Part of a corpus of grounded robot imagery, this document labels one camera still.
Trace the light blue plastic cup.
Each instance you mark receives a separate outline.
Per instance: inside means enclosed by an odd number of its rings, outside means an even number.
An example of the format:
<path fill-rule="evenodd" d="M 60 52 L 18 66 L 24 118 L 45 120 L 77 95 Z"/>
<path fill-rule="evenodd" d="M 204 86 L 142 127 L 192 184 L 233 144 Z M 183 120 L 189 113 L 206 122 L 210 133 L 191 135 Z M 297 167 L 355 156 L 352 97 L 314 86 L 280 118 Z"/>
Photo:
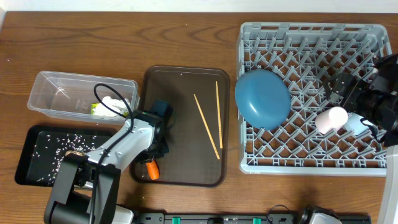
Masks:
<path fill-rule="evenodd" d="M 344 125 L 345 130 L 352 131 L 355 136 L 368 130 L 368 127 L 361 122 L 363 117 L 352 113 Z"/>

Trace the pink plastic cup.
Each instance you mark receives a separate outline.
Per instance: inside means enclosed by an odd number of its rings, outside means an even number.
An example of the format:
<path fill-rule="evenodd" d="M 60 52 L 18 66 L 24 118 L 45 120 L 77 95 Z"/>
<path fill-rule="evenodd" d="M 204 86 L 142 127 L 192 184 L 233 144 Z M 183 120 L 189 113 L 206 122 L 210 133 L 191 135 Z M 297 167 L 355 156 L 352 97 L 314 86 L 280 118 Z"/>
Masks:
<path fill-rule="evenodd" d="M 315 126 L 322 134 L 330 130 L 339 130 L 348 120 L 347 111 L 339 106 L 330 108 L 320 113 L 315 119 Z"/>

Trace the blue plate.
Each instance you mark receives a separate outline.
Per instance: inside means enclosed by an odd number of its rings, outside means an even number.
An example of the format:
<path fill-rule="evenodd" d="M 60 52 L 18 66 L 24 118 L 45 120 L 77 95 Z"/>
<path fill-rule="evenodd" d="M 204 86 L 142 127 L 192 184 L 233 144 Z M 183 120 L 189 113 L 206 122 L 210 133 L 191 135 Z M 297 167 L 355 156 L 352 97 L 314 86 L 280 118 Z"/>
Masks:
<path fill-rule="evenodd" d="M 243 118 L 257 129 L 277 128 L 291 109 L 290 93 L 282 79 L 262 69 L 247 71 L 238 78 L 235 101 Z"/>

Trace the wooden chopstick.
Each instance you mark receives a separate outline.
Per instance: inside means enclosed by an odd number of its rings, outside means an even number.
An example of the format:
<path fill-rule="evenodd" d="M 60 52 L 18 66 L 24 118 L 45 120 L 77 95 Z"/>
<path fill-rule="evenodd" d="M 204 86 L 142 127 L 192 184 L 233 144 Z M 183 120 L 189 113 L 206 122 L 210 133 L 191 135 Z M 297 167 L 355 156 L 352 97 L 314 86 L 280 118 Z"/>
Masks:
<path fill-rule="evenodd" d="M 215 156 L 216 156 L 217 160 L 220 160 L 220 155 L 219 155 L 218 150 L 217 150 L 217 148 L 216 148 L 216 145 L 215 145 L 213 136 L 211 135 L 210 129 L 209 129 L 209 127 L 208 127 L 208 123 L 206 122 L 206 118 L 205 118 L 205 115 L 204 115 L 204 113 L 203 113 L 203 111 L 202 111 L 202 108 L 201 108 L 201 106 L 200 106 L 200 103 L 199 103 L 199 101 L 198 101 L 198 98 L 197 98 L 196 94 L 193 94 L 193 96 L 194 96 L 195 102 L 196 102 L 196 104 L 197 104 L 197 108 L 198 108 L 198 110 L 199 110 L 199 113 L 200 113 L 201 119 L 202 119 L 202 121 L 203 121 L 203 124 L 204 124 L 204 126 L 205 126 L 206 132 L 207 132 L 207 134 L 208 134 L 209 140 L 210 140 L 211 145 L 212 145 L 212 147 L 213 147 L 213 150 L 214 150 L 214 152 L 215 152 Z"/>
<path fill-rule="evenodd" d="M 215 81 L 215 86 L 216 86 L 218 132 L 219 132 L 219 140 L 220 140 L 220 149 L 222 149 L 223 148 L 223 135 L 222 135 L 222 126 L 221 126 L 221 108 L 220 108 L 220 95 L 219 95 L 218 81 Z"/>

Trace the orange carrot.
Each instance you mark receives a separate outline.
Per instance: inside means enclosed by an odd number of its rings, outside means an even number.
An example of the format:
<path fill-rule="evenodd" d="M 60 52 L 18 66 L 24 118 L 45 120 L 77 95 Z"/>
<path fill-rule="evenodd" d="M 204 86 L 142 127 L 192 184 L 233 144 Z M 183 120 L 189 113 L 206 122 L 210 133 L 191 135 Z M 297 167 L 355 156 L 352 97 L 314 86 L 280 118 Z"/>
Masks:
<path fill-rule="evenodd" d="M 157 180 L 160 177 L 159 168 L 155 160 L 146 162 L 146 167 L 151 180 Z"/>

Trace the white paper napkin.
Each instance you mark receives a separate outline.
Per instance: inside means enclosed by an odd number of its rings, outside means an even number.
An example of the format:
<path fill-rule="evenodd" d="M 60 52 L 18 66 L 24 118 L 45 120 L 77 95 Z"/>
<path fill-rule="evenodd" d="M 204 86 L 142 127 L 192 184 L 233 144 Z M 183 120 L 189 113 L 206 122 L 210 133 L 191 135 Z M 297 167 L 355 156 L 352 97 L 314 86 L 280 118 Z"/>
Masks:
<path fill-rule="evenodd" d="M 120 114 L 123 116 L 127 116 L 129 114 L 127 106 L 124 104 L 123 100 L 117 100 L 111 98 L 110 96 L 105 96 L 102 101 L 111 109 L 108 109 L 103 104 L 98 103 L 98 106 L 95 109 L 95 114 L 93 115 L 117 117 Z"/>

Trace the yellow foil snack wrapper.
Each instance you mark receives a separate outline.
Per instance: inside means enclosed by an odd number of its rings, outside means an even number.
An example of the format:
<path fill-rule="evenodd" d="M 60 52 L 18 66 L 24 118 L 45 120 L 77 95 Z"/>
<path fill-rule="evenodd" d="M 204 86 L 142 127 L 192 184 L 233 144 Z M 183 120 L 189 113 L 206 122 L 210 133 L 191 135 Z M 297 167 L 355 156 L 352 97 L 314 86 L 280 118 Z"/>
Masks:
<path fill-rule="evenodd" d="M 98 106 L 98 103 L 91 104 L 90 114 L 95 114 L 95 109 Z"/>

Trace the brown food scrap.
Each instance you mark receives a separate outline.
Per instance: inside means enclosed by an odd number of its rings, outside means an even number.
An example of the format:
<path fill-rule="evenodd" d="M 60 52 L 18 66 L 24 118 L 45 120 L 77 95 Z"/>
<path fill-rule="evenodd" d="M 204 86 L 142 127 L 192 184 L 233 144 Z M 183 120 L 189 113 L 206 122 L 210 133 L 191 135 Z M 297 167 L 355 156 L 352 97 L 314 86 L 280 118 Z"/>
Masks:
<path fill-rule="evenodd" d="M 69 154 L 75 154 L 75 155 L 78 155 L 78 156 L 84 156 L 85 155 L 85 153 L 82 152 L 82 151 L 67 151 L 65 153 L 66 156 L 69 155 Z"/>

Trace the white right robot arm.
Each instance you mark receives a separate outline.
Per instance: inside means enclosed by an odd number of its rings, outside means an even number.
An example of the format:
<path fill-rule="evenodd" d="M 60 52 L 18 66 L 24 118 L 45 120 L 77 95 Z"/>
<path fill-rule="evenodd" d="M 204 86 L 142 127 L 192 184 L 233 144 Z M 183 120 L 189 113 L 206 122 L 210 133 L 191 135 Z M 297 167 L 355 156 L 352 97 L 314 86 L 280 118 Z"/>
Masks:
<path fill-rule="evenodd" d="M 323 81 L 327 99 L 369 121 L 373 138 L 386 147 L 386 183 L 379 223 L 397 223 L 397 54 L 377 57 L 367 82 L 347 73 Z"/>

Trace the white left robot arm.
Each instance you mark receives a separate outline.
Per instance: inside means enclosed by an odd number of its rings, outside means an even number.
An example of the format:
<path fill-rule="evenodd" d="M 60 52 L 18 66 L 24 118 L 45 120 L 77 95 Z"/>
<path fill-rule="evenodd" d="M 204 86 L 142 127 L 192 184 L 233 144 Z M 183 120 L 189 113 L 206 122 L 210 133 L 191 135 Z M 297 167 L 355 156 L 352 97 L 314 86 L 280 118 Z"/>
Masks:
<path fill-rule="evenodd" d="M 134 212 L 117 204 L 122 171 L 134 160 L 151 162 L 167 153 L 164 133 L 173 109 L 156 100 L 135 110 L 97 149 L 68 152 L 60 164 L 45 209 L 45 223 L 132 223 Z"/>

